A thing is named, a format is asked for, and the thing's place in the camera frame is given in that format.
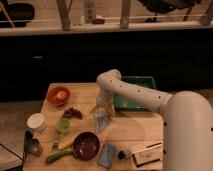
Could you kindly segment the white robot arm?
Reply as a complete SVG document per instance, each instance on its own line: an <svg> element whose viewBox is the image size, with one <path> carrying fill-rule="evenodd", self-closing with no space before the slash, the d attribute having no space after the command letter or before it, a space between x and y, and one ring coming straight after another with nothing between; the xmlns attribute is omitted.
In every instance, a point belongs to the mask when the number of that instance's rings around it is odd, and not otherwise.
<svg viewBox="0 0 213 171"><path fill-rule="evenodd" d="M163 171L213 171L213 106L194 91L170 94L121 80L112 69L100 74L92 113L95 129L105 129L113 114L113 96L122 95L162 116Z"/></svg>

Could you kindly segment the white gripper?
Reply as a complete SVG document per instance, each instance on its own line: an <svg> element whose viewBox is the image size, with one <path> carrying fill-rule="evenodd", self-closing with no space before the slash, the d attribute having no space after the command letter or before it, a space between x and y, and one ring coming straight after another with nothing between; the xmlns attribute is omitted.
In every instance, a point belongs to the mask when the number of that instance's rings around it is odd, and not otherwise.
<svg viewBox="0 0 213 171"><path fill-rule="evenodd" d="M95 106L92 108L91 112L97 111L98 109L103 109L110 117L115 115L112 92L103 89L99 90Z"/></svg>

